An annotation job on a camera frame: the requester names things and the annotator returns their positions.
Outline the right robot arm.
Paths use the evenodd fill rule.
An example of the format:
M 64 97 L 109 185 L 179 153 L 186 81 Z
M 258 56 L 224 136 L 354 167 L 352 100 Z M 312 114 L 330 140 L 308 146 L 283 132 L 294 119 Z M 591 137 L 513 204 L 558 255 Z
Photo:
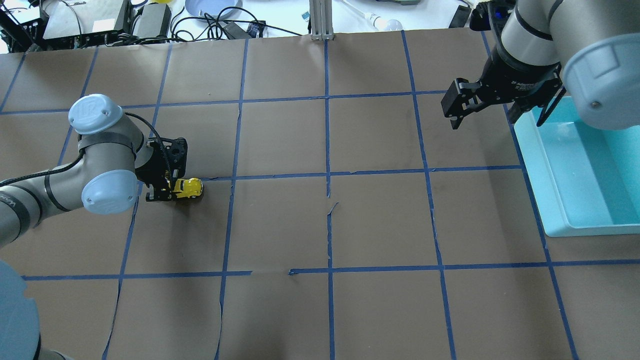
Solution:
M 541 109 L 549 119 L 570 95 L 586 125 L 609 131 L 639 125 L 637 0 L 487 0 L 470 28 L 494 35 L 482 75 L 454 79 L 441 100 L 452 129 L 493 105 L 511 104 L 507 118 Z

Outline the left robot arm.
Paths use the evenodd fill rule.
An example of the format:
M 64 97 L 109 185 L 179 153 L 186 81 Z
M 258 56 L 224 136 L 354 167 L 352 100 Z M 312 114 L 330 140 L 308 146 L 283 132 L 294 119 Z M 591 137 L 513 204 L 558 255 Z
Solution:
M 68 120 L 78 135 L 75 161 L 1 182 L 1 245 L 12 243 L 43 220 L 84 208 L 110 215 L 137 204 L 139 184 L 146 200 L 174 201 L 185 175 L 188 144 L 155 133 L 147 137 L 109 96 L 75 101 Z

